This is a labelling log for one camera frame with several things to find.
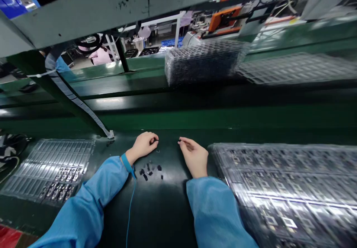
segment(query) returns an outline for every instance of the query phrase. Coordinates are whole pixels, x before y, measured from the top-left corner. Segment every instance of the clear plastic tray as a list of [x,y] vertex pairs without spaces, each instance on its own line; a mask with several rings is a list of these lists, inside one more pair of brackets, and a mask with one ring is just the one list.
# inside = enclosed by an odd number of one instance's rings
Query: clear plastic tray
[[75,194],[95,141],[41,139],[0,194],[61,205]]
[[357,147],[219,143],[209,146],[260,247],[353,247]]

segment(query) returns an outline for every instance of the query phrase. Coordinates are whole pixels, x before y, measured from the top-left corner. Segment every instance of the grey cable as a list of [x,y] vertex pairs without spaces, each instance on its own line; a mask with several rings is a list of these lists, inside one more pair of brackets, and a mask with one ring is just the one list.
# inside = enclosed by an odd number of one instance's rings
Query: grey cable
[[[57,44],[55,45],[50,53],[46,56],[45,60],[45,67],[46,70],[53,71],[56,67],[56,61],[61,55],[62,51],[66,48],[67,43],[62,43],[62,44]],[[51,78],[52,81],[58,86],[58,88],[71,100],[73,101],[78,107],[80,107],[82,110],[87,112],[89,116],[98,124],[98,126],[103,130],[103,132],[106,134],[108,138],[113,138],[114,135],[113,133],[109,132],[102,121],[98,118],[98,116],[79,98],[77,98],[76,95],[72,93],[72,91],[69,89],[69,87],[62,81],[62,79],[58,76],[57,71],[51,72],[48,74]]]

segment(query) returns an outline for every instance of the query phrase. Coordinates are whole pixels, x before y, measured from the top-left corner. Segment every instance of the person's right hand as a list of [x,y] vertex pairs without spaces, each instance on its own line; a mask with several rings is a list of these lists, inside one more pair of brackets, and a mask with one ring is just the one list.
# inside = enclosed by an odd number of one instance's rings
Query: person's right hand
[[208,151],[189,138],[180,137],[178,142],[186,165],[193,178],[206,177]]

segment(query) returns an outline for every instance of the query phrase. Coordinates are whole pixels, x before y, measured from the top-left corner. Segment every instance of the dark workbench surface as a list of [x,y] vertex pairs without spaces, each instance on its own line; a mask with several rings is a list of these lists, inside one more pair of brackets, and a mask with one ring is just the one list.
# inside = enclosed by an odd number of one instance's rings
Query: dark workbench surface
[[[113,155],[121,155],[132,146],[141,130],[116,133],[116,141],[106,147],[105,139],[97,139],[83,181],[88,180],[103,163]],[[180,136],[195,139],[207,147],[214,142],[283,142],[291,144],[334,143],[356,145],[356,131],[345,129],[195,129],[153,130],[160,142],[158,151],[152,152],[135,163],[138,183],[131,209],[129,246],[140,247],[196,247],[193,216],[186,196],[186,181],[190,178],[181,150],[177,145]],[[39,138],[85,138],[89,134],[41,133]],[[162,172],[154,170],[148,181],[138,174],[143,164],[152,161],[161,165]],[[209,156],[208,173],[216,176],[213,158]],[[104,210],[104,231],[99,247],[125,247],[129,202],[133,190],[129,177],[123,189]],[[39,205],[13,197],[0,196],[1,223],[13,228],[42,235],[50,227],[59,209]]]

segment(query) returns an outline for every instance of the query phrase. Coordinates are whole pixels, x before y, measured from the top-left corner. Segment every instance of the blue lab coat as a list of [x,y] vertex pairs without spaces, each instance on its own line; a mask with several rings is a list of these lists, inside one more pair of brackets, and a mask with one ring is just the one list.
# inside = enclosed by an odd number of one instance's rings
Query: blue lab coat
[[71,71],[71,69],[69,68],[69,66],[66,64],[66,62],[64,62],[62,57],[59,57],[56,61],[56,70],[59,73],[63,73],[66,71]]
[[[103,231],[103,208],[127,177],[119,156],[108,158],[30,248],[95,247]],[[232,191],[222,181],[214,177],[192,179],[187,182],[187,195],[200,248],[258,247],[243,227]]]

